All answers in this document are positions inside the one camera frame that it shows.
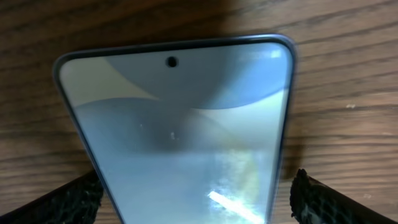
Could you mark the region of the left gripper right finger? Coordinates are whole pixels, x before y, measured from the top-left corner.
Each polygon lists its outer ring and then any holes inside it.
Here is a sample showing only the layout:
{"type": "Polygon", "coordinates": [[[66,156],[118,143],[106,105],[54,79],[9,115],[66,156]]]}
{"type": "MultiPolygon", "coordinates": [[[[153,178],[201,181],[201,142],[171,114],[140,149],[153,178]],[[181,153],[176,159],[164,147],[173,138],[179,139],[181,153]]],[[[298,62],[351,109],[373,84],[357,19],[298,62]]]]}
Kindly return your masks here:
{"type": "Polygon", "coordinates": [[[299,224],[397,224],[299,169],[290,188],[291,217],[299,224]]]}

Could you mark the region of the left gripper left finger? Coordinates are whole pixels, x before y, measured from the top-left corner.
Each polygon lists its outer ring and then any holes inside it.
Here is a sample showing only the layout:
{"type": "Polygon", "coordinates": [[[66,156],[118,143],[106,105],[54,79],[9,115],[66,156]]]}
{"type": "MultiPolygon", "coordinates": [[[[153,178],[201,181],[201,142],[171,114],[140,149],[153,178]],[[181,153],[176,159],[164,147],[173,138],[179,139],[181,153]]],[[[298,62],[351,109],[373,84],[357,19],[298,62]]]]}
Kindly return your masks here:
{"type": "Polygon", "coordinates": [[[1,224],[93,224],[104,188],[93,170],[1,216],[1,224]]]}

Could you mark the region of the blue Samsung Galaxy smartphone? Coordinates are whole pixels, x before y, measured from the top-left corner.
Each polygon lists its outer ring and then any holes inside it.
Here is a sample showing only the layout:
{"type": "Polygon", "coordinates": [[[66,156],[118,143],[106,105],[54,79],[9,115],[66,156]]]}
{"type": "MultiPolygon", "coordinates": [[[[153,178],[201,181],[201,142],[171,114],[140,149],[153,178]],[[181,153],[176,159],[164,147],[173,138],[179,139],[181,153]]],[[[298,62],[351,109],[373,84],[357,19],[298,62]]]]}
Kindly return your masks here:
{"type": "Polygon", "coordinates": [[[241,35],[70,52],[53,78],[122,223],[270,223],[296,61],[241,35]]]}

